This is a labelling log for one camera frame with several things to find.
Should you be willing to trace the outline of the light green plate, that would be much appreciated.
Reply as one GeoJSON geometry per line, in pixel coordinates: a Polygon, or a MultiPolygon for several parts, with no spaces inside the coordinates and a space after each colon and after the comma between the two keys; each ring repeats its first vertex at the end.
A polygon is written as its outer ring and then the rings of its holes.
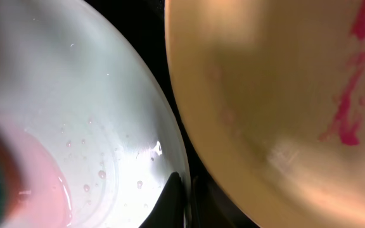
{"type": "Polygon", "coordinates": [[[0,227],[139,227],[177,172],[174,114],[127,39],[84,1],[0,0],[0,138],[22,178],[0,227]]]}

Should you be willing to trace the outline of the yellow plate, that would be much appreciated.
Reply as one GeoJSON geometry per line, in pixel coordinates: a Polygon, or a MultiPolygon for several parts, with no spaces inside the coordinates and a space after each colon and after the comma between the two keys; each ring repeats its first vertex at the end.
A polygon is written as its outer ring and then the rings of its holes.
{"type": "Polygon", "coordinates": [[[261,227],[365,227],[365,1],[165,5],[198,156],[261,227]]]}

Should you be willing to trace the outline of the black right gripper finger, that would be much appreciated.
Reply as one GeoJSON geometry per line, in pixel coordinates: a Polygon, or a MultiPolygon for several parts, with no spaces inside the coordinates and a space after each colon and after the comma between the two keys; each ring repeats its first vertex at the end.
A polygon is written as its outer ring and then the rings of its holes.
{"type": "Polygon", "coordinates": [[[177,172],[169,176],[155,206],[140,228],[183,228],[185,191],[177,172]]]}

